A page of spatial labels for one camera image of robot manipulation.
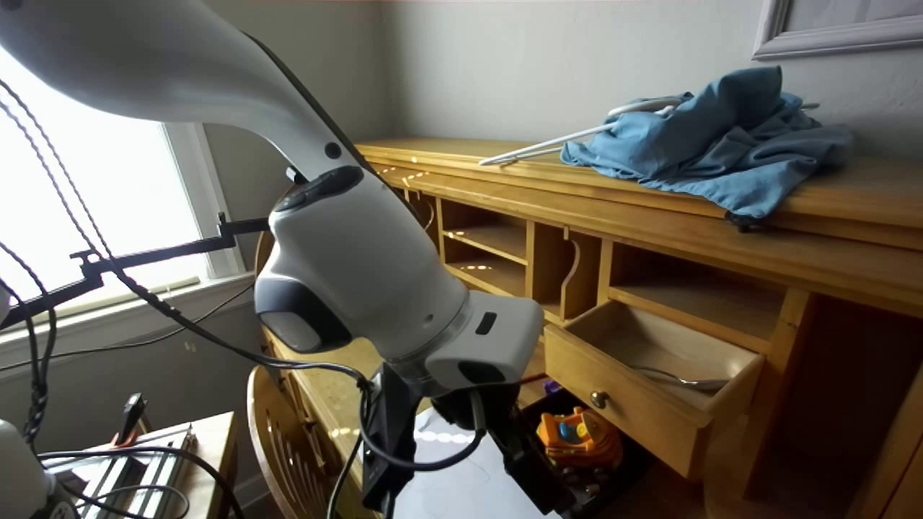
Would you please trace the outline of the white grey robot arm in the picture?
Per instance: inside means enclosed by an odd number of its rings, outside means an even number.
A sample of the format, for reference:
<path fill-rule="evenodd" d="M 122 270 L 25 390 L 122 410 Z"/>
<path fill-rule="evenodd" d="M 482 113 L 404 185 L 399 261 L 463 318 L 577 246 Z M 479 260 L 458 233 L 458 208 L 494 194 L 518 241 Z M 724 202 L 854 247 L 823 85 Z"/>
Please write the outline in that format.
<path fill-rule="evenodd" d="M 488 434 L 523 380 L 543 309 L 462 286 L 393 186 L 299 77 L 204 0 L 3 0 L 0 39 L 45 85 L 104 113 L 204 122 L 264 137 L 290 176 L 270 208 L 270 257 L 254 313 L 293 351 L 358 336 L 383 361 L 361 411 L 362 504 L 388 509 L 423 469 L 413 416 L 423 398 Z"/>

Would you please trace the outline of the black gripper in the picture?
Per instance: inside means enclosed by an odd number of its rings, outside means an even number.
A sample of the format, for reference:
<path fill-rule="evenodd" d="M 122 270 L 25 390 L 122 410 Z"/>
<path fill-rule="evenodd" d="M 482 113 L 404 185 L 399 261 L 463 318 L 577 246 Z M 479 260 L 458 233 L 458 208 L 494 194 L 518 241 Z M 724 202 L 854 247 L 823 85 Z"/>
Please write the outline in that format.
<path fill-rule="evenodd" d="M 393 365 L 381 365 L 361 394 L 361 444 L 362 444 L 362 491 L 370 509 L 388 514 L 399 492 L 416 473 L 442 473 L 466 462 L 479 444 L 510 424 L 518 385 L 474 385 L 439 394 L 436 411 L 466 430 L 471 440 L 452 456 L 416 459 L 416 411 L 423 391 L 399 378 Z"/>

